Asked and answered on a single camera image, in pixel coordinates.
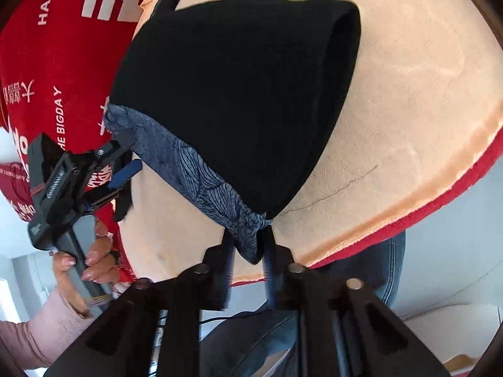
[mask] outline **hand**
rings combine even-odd
[[[97,239],[92,244],[86,257],[87,268],[82,274],[83,281],[96,283],[115,283],[119,280],[119,268],[110,254],[112,241],[107,237],[107,227],[101,221],[96,224]]]
[[[75,265],[75,258],[65,252],[54,254],[52,260],[52,271],[58,283],[59,292],[68,304],[84,317],[89,314],[86,302],[75,289],[67,271]]]
[[[115,267],[115,258],[109,254],[112,241],[106,236],[107,227],[102,222],[96,224],[97,239],[87,253],[86,264],[89,265],[82,275],[87,281],[98,283],[116,282],[119,279],[119,269]],[[67,271],[75,265],[75,258],[65,252],[54,254],[52,270],[58,283],[58,289],[73,309],[87,316],[86,302],[75,289]]]

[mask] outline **black cable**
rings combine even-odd
[[[210,323],[210,322],[215,322],[217,320],[233,320],[233,319],[245,319],[245,318],[251,318],[253,316],[257,316],[261,313],[264,313],[264,312],[270,312],[271,309],[264,309],[263,311],[260,311],[260,312],[252,312],[252,313],[247,313],[247,314],[241,314],[241,315],[238,315],[238,314],[235,314],[234,316],[223,316],[223,317],[218,317],[218,318],[211,318],[211,319],[206,319],[206,320],[203,320],[201,322],[199,322],[200,325],[203,325],[205,323]],[[164,320],[166,319],[168,316],[163,316],[162,318],[160,318],[159,320]]]

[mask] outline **patterned blue fabric band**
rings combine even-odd
[[[252,264],[260,261],[257,231],[271,223],[256,214],[201,156],[154,119],[137,110],[109,104],[105,124],[113,134],[132,129],[138,157],[213,221],[236,237],[236,248]]]

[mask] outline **metal screw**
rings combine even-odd
[[[144,291],[145,289],[148,289],[150,288],[150,286],[153,284],[152,282],[152,279],[150,278],[139,278],[134,286],[136,289],[140,289],[142,291]]]
[[[208,265],[206,265],[205,263],[199,263],[194,268],[194,273],[197,273],[198,275],[208,273],[209,271],[210,271],[210,267]]]
[[[363,281],[358,278],[351,278],[346,281],[346,286],[349,289],[353,289],[354,291],[363,288],[364,285],[365,284],[363,283]]]
[[[306,270],[306,267],[304,265],[301,265],[300,263],[294,262],[288,265],[288,270],[291,273],[301,273]]]

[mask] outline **manicured nail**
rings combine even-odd
[[[100,222],[100,225],[98,225],[96,227],[96,235],[98,237],[104,237],[106,236],[108,233],[108,229],[107,229],[107,226],[106,225],[103,225],[101,222]]]
[[[95,261],[97,261],[97,252],[96,251],[91,251],[89,253],[89,255],[87,256],[86,265],[87,266],[92,265],[92,264],[95,263]]]
[[[63,264],[63,266],[73,266],[75,265],[75,258],[72,256],[65,256],[61,260],[61,263]]]
[[[90,281],[92,278],[92,273],[83,273],[81,279],[83,281]]]

